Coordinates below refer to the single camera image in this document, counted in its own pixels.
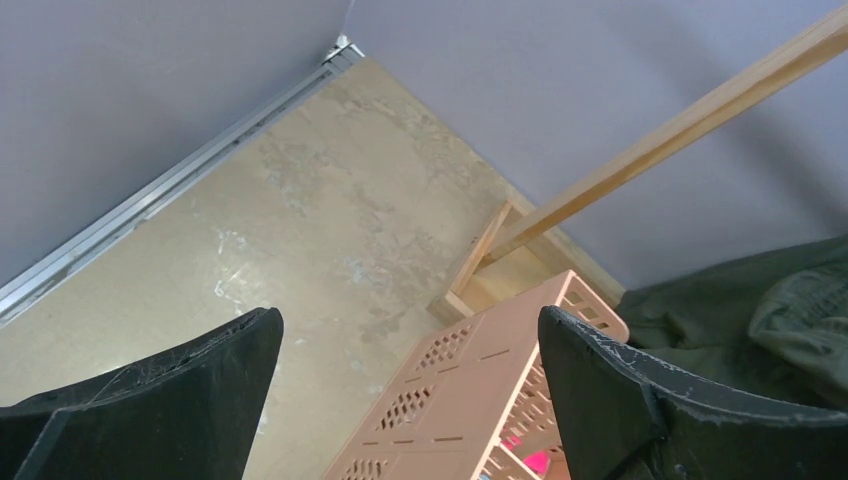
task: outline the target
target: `wooden stand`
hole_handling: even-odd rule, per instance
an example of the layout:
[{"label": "wooden stand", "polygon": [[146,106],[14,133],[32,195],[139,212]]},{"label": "wooden stand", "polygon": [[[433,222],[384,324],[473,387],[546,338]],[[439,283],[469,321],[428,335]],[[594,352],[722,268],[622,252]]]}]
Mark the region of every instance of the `wooden stand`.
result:
[{"label": "wooden stand", "polygon": [[848,6],[843,6],[759,62],[726,81],[635,145],[532,212],[507,202],[462,261],[444,294],[428,310],[455,323],[574,269],[610,305],[623,289],[579,248],[550,229],[664,161],[675,152],[768,98],[848,49]]}]

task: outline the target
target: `pink object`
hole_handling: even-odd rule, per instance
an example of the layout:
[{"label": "pink object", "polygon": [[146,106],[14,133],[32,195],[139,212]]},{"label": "pink object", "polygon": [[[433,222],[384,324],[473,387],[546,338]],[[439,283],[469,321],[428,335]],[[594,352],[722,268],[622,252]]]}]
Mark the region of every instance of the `pink object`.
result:
[{"label": "pink object", "polygon": [[537,480],[520,459],[564,460],[538,355],[545,305],[627,340],[624,322],[572,271],[503,300],[419,342],[325,478]]}]

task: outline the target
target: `wooden base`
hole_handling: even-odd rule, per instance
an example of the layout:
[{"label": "wooden base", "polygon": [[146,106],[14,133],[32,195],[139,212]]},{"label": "wooden base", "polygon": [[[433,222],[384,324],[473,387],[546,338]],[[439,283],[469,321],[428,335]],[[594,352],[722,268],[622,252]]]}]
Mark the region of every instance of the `wooden base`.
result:
[{"label": "wooden base", "polygon": [[569,269],[576,271],[607,304],[618,304],[624,293],[621,285],[556,230],[481,267],[481,260],[497,233],[526,214],[516,202],[507,200],[454,267],[456,273],[450,277],[445,293],[433,299],[427,311],[444,324],[452,325]]}]

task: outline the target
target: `floor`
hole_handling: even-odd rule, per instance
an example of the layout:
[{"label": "floor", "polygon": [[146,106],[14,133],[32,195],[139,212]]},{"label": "floor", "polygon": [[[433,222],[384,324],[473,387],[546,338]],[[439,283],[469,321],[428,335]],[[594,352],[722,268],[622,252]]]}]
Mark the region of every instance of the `floor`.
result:
[{"label": "floor", "polygon": [[245,478],[320,478],[507,197],[526,202],[365,59],[0,330],[0,404],[275,306]]}]

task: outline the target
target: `wooden pole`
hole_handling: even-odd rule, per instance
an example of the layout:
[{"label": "wooden pole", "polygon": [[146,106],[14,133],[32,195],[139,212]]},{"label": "wooden pole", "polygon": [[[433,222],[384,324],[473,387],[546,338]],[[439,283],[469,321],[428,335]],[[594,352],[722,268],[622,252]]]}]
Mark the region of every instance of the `wooden pole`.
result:
[{"label": "wooden pole", "polygon": [[848,49],[848,6],[731,78],[547,205],[501,230],[480,268],[502,258],[724,122]]}]

